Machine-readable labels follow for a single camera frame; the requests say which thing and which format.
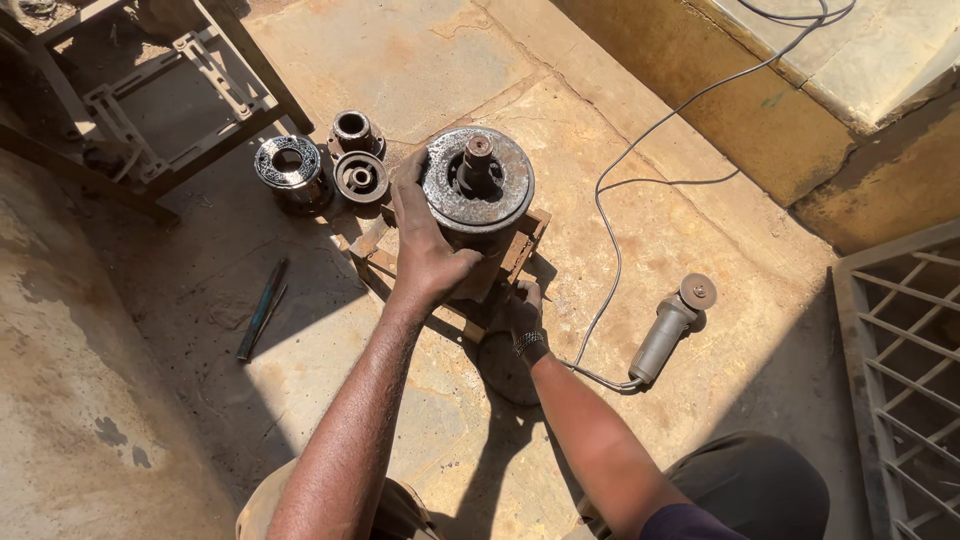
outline cutting disc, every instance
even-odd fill
[[[703,311],[717,301],[717,287],[703,274],[687,274],[680,282],[680,297],[688,306]]]

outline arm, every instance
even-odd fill
[[[518,284],[508,311],[514,340],[540,329],[540,303],[539,285]],[[657,510],[690,503],[663,475],[626,422],[546,345],[536,342],[527,347],[523,360],[573,475],[614,536],[638,538]]]
[[[314,430],[280,496],[269,540],[367,538],[396,428],[407,368],[426,317],[480,260],[453,253],[417,180],[426,152],[394,180],[400,233],[394,291],[367,348]]]

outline dark shirt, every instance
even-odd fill
[[[669,504],[650,517],[640,540],[746,540],[694,504]]]

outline person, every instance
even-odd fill
[[[300,458],[252,495],[237,520],[238,540],[443,538],[416,493],[386,479],[420,330],[481,258],[454,252],[441,235],[418,184],[425,160],[424,150],[416,152],[394,179],[400,246],[379,324]],[[589,521],[568,538],[823,538],[827,487],[788,444],[736,432],[662,472],[623,419],[538,339],[540,287],[520,282],[507,309],[546,421],[586,494],[578,508]]]

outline metal grill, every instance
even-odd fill
[[[960,220],[833,268],[876,538],[960,538]]]

